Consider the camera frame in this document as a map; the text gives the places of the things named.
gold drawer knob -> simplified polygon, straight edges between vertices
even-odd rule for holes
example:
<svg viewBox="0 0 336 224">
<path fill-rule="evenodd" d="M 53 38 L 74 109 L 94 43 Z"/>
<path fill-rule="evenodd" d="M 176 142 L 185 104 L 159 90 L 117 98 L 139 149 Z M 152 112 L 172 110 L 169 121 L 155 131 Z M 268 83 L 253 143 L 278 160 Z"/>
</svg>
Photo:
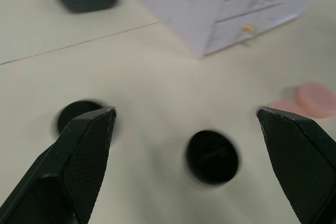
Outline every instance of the gold drawer knob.
<svg viewBox="0 0 336 224">
<path fill-rule="evenodd" d="M 255 32 L 255 28 L 254 25 L 252 24 L 246 24 L 245 26 L 243 26 L 243 31 L 246 33 L 254 33 Z"/>
</svg>

